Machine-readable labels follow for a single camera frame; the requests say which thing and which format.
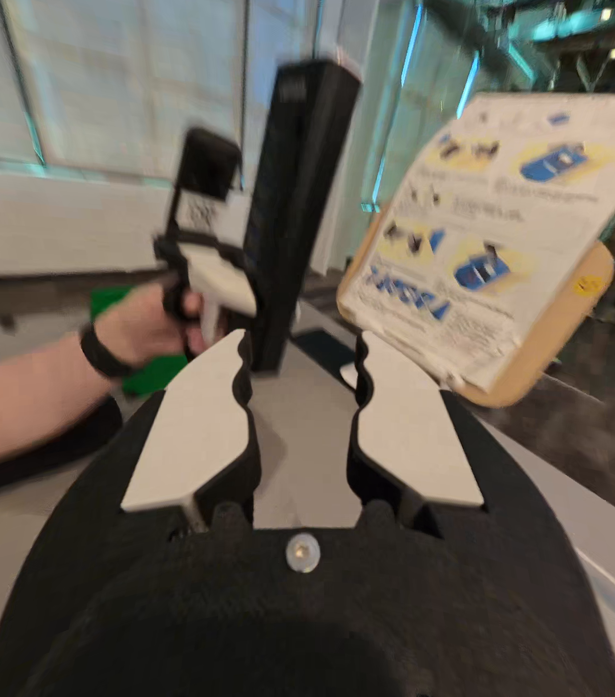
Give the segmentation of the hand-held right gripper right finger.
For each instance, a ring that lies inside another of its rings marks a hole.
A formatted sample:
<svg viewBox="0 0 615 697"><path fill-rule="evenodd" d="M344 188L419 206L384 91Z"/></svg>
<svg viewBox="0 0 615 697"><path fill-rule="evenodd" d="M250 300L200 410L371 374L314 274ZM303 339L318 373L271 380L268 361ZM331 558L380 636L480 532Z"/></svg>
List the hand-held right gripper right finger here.
<svg viewBox="0 0 615 697"><path fill-rule="evenodd" d="M357 339L348 482L365 502L392 492L477 509L485 501L441 389L423 368L365 330Z"/></svg>

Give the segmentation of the person's left forearm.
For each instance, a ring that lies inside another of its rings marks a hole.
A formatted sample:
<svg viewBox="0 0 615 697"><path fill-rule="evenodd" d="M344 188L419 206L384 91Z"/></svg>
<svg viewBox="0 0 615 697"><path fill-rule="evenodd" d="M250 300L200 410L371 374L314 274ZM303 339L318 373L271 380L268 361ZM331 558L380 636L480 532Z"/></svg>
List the person's left forearm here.
<svg viewBox="0 0 615 697"><path fill-rule="evenodd" d="M0 461L65 431L113 385L87 360L76 334L0 362Z"/></svg>

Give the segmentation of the large window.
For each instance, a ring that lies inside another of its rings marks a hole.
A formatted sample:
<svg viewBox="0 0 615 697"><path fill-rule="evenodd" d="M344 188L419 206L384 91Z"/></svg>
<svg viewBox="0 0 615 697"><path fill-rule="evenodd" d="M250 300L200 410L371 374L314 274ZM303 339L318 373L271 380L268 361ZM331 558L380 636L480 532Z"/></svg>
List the large window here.
<svg viewBox="0 0 615 697"><path fill-rule="evenodd" d="M253 183L277 65L320 1L0 1L0 160L172 179L182 136L237 142Z"/></svg>

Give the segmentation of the dark grey usb hub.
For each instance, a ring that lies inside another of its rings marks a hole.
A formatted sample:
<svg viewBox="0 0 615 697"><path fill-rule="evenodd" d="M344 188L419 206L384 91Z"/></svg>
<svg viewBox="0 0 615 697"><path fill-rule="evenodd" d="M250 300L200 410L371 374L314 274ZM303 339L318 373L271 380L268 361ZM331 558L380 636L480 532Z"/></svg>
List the dark grey usb hub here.
<svg viewBox="0 0 615 697"><path fill-rule="evenodd" d="M282 363L360 86L330 58L277 69L243 242L255 373Z"/></svg>

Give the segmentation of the person's left hand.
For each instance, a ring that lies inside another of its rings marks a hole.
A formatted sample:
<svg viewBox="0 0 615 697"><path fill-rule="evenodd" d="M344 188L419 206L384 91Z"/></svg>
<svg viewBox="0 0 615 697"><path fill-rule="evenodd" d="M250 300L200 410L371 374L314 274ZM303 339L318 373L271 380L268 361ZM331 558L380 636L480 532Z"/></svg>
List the person's left hand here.
<svg viewBox="0 0 615 697"><path fill-rule="evenodd" d="M215 344L215 339L206 342L201 331L202 295L183 292L182 309L190 320L182 321L164 309L163 299L170 286L170 282L138 286L94 320L98 342L131 371L162 356L180 355L185 349L199 355Z"/></svg>

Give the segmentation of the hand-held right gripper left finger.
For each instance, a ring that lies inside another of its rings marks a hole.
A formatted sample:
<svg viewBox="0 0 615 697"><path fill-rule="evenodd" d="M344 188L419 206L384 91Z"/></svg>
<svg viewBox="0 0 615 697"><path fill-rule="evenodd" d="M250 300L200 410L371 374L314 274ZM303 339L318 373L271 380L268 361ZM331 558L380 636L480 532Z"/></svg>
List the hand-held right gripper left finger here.
<svg viewBox="0 0 615 697"><path fill-rule="evenodd" d="M177 507L212 515L232 502L251 514L261 463L250 368L250 336L237 329L172 379L122 497L123 511Z"/></svg>

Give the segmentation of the green plastic bin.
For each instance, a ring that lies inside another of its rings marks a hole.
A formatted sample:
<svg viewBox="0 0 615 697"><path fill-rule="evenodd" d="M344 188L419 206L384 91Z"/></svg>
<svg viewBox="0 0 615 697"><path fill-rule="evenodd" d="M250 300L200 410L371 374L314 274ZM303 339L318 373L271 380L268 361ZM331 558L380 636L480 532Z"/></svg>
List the green plastic bin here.
<svg viewBox="0 0 615 697"><path fill-rule="evenodd" d="M94 321L111 306L120 302L134 289L132 285L101 287L90 292L90 320ZM171 380L186 366L184 354L164 355L121 382L121 390L127 398L146 397L164 390Z"/></svg>

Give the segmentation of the black wristband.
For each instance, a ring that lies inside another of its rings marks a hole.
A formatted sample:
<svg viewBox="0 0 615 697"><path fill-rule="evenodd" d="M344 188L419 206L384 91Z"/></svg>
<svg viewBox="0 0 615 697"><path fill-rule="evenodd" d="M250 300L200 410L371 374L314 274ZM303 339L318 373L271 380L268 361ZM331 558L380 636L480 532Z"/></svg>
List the black wristband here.
<svg viewBox="0 0 615 697"><path fill-rule="evenodd" d="M135 367L117 359L101 343L93 323L87 323L80 329L79 346L88 364L106 379L128 379L136 371Z"/></svg>

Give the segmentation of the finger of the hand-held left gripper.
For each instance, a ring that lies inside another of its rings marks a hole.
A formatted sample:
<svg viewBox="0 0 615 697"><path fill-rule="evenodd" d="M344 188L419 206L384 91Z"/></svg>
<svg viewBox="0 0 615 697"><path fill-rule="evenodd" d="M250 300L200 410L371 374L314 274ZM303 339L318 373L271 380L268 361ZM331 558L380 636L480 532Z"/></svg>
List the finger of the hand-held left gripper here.
<svg viewBox="0 0 615 697"><path fill-rule="evenodd" d="M206 347L215 344L221 310L255 318L257 301L245 272L222 258L215 248L184 248L192 292L203 299L201 335Z"/></svg>

